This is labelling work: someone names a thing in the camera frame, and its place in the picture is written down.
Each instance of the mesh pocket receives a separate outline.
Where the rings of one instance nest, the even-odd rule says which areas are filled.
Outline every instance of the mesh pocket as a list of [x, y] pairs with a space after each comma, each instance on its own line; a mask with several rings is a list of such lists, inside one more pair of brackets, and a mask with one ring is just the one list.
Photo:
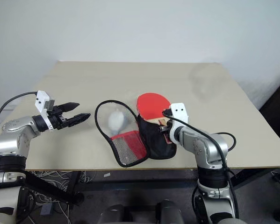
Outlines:
[[120, 166], [131, 167], [148, 158], [136, 115], [124, 103], [116, 100], [100, 103], [95, 110], [95, 123]]

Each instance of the white wall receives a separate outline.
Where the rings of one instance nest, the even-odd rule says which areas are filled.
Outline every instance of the white wall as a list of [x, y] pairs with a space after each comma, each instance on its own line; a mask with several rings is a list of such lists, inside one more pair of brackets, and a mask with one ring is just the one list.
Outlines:
[[260, 108], [280, 85], [280, 0], [0, 0], [0, 106], [57, 60], [219, 62]]

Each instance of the floor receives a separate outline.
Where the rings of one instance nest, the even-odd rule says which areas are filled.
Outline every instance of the floor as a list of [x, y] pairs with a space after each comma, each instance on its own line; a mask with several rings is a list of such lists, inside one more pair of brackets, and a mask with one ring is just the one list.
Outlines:
[[[196, 178], [192, 170], [141, 170], [141, 171], [112, 171], [104, 177], [107, 171], [98, 171], [93, 181], [133, 180], [133, 179], [174, 179]], [[134, 191], [93, 191], [84, 192], [85, 201], [80, 206], [70, 210], [72, 224], [95, 224], [100, 214], [108, 206], [122, 204], [124, 206], [149, 205], [154, 206], [163, 199], [173, 200], [181, 209], [186, 224], [195, 224], [196, 219], [191, 206], [193, 189], [154, 189]], [[272, 212], [280, 208], [280, 185], [267, 174], [248, 185], [236, 190], [240, 218], [249, 224], [278, 224], [272, 217]], [[63, 214], [54, 213], [51, 216], [40, 216], [40, 209], [33, 211], [31, 217], [36, 224], [67, 223]], [[133, 212], [134, 221], [155, 222], [154, 212]], [[24, 224], [32, 222], [26, 219]]]

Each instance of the beige tabletop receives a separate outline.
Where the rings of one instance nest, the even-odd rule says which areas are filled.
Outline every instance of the beige tabletop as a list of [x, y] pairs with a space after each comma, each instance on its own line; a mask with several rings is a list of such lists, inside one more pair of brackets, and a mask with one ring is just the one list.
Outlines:
[[[34, 90], [46, 91], [55, 105], [80, 103], [65, 117], [85, 112], [91, 117], [33, 139], [26, 166], [30, 170], [195, 168], [194, 155], [181, 147], [171, 159], [147, 159], [131, 168], [117, 164], [95, 126], [95, 108], [104, 100], [116, 99], [136, 112], [136, 99], [146, 92], [159, 93], [171, 103], [184, 103], [189, 123], [199, 129], [234, 134], [237, 146], [227, 156], [229, 167], [280, 167], [279, 137], [217, 63], [58, 62]], [[26, 97], [5, 121], [37, 115], [34, 103], [35, 96]]]

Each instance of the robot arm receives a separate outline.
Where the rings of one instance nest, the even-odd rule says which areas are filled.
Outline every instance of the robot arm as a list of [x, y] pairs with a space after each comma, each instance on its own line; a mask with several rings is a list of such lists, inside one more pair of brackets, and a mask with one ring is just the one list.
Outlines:
[[54, 100], [44, 91], [38, 91], [36, 107], [40, 115], [11, 120], [2, 126], [0, 134], [0, 224], [15, 224], [25, 219], [29, 208], [30, 190], [24, 187], [25, 161], [32, 138], [46, 130], [62, 129], [79, 124], [90, 117], [81, 113], [73, 118], [63, 117], [64, 112], [76, 108], [78, 103], [53, 106]]
[[199, 194], [194, 199], [193, 207], [199, 222], [212, 224], [218, 220], [235, 218], [235, 204], [222, 161], [223, 158], [226, 164], [228, 153], [223, 137], [182, 124], [181, 122], [188, 122], [183, 103], [171, 104], [170, 109], [164, 111], [164, 115], [171, 118], [167, 122], [170, 140], [193, 153], [196, 158]]

